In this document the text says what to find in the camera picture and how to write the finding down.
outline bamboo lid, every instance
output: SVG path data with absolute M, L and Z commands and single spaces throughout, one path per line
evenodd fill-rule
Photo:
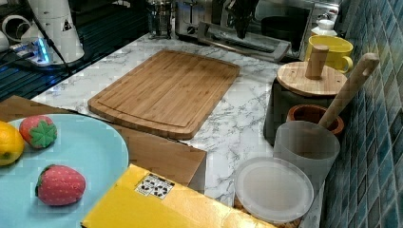
M 309 62 L 286 64 L 278 70 L 278 82 L 305 97 L 335 96 L 347 78 L 325 66 L 328 52 L 327 46 L 313 46 Z

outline yellow box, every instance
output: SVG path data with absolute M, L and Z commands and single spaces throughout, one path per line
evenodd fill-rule
M 133 164 L 86 215 L 82 226 L 275 227 Z

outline jar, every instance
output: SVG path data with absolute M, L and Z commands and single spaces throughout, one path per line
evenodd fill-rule
M 320 20 L 317 22 L 317 27 L 311 30 L 311 35 L 328 35 L 337 36 L 337 32 L 333 30 L 335 22 L 331 20 Z
M 171 38 L 171 10 L 170 1 L 147 0 L 149 39 Z

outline plate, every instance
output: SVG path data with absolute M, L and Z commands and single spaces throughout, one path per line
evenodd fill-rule
M 27 143 L 14 164 L 0 166 L 0 228 L 74 228 L 128 167 L 127 146 L 106 123 L 70 114 L 49 116 L 56 141 L 45 149 Z M 10 122 L 16 128 L 21 120 Z M 41 171 L 50 164 L 67 165 L 86 178 L 86 191 L 75 203 L 47 206 L 35 197 Z
M 254 217 L 273 223 L 302 217 L 314 201 L 308 177 L 293 164 L 276 158 L 254 158 L 241 164 L 235 192 Z

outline wooden spoon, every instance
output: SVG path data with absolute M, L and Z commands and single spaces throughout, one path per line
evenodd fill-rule
M 335 99 L 320 119 L 319 125 L 328 128 L 328 126 L 332 124 L 338 114 L 353 99 L 361 86 L 371 76 L 378 64 L 379 57 L 375 53 L 366 53 L 361 57 L 350 78 L 347 79 L 346 83 L 337 93 Z

